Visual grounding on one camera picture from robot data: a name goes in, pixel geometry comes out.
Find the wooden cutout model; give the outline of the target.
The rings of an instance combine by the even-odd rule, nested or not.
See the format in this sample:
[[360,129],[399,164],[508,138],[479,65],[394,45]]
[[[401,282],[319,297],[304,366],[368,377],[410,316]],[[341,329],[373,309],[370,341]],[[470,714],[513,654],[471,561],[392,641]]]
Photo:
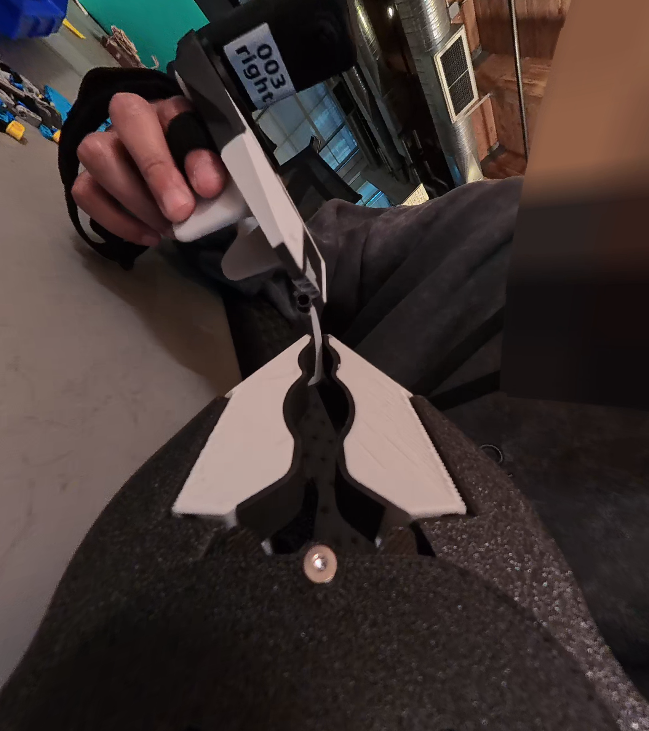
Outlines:
[[151,56],[153,65],[146,66],[128,35],[118,26],[111,25],[110,28],[111,32],[103,35],[99,42],[121,67],[159,70],[159,62],[155,56]]

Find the white vent grille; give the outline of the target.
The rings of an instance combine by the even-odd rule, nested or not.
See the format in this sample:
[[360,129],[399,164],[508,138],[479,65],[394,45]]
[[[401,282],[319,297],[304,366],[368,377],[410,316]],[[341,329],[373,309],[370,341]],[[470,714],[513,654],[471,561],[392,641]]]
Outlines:
[[459,26],[433,55],[449,120],[456,123],[470,114],[480,100],[466,29]]

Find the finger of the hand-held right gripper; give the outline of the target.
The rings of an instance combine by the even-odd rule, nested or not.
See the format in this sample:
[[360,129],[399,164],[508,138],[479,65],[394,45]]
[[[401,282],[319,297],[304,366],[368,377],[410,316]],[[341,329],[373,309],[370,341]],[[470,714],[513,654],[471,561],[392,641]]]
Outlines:
[[238,225],[238,236],[222,260],[224,275],[232,281],[262,276],[282,268],[289,278],[308,278],[327,301],[327,269],[298,209],[273,169],[251,127],[221,151],[232,183],[248,206]]

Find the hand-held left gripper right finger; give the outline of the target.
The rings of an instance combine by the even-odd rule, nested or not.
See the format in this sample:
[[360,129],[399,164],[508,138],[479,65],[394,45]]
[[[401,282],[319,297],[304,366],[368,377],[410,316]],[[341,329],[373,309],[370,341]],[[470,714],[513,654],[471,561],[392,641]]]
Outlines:
[[324,406],[337,437],[340,516],[368,543],[392,528],[466,516],[411,392],[338,339],[324,339]]

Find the silver ventilation duct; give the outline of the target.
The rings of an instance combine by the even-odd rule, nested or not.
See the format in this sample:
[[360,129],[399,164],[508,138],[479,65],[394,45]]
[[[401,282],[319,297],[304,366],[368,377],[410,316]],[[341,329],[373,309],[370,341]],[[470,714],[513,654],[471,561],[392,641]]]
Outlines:
[[465,28],[453,22],[458,2],[354,1],[347,8],[356,62],[344,79],[389,173],[431,192],[482,180],[472,113],[449,120],[433,62]]

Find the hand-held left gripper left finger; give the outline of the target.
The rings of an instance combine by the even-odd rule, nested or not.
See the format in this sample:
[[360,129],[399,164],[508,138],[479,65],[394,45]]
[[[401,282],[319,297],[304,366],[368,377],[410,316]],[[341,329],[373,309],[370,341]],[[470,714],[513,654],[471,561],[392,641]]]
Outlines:
[[297,516],[305,492],[297,430],[312,351],[312,337],[302,336],[226,395],[173,504],[174,516],[245,528],[261,542]]

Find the black perforated panel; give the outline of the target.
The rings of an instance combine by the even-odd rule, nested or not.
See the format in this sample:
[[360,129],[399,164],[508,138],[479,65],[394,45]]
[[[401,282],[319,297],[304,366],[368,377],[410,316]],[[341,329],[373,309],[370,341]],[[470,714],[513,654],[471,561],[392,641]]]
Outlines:
[[[221,290],[242,379],[305,334],[307,316],[296,309],[289,295],[286,279],[278,273],[237,281]],[[307,405],[301,422],[303,513],[270,541],[271,546],[276,553],[284,553],[314,542],[334,551],[359,553],[366,545],[336,506],[336,431],[318,392],[309,392]]]

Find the teal plastic bin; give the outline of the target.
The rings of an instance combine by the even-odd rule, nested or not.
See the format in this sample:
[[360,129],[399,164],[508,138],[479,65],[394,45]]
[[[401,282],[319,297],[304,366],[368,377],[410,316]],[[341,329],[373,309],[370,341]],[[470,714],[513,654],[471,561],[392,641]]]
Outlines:
[[195,1],[80,1],[104,28],[116,26],[134,40],[175,43],[208,24]]

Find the person's right hand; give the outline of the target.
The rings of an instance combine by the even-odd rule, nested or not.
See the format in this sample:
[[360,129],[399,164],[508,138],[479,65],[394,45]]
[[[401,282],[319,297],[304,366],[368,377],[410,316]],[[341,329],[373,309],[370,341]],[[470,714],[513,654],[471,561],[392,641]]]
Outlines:
[[72,188],[78,208],[125,241],[156,246],[173,236],[173,224],[192,215],[197,197],[215,198],[227,171],[207,149],[186,154],[181,172],[165,132],[174,119],[192,111],[178,95],[153,102],[131,93],[115,94],[111,126],[87,135],[77,149],[82,166]]

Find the blue plastic bin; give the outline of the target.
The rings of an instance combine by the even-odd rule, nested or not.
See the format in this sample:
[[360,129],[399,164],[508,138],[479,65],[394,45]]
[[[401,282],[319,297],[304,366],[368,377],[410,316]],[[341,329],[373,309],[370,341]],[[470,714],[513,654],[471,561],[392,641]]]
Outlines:
[[67,1],[0,1],[0,38],[48,37],[62,26],[67,8]]

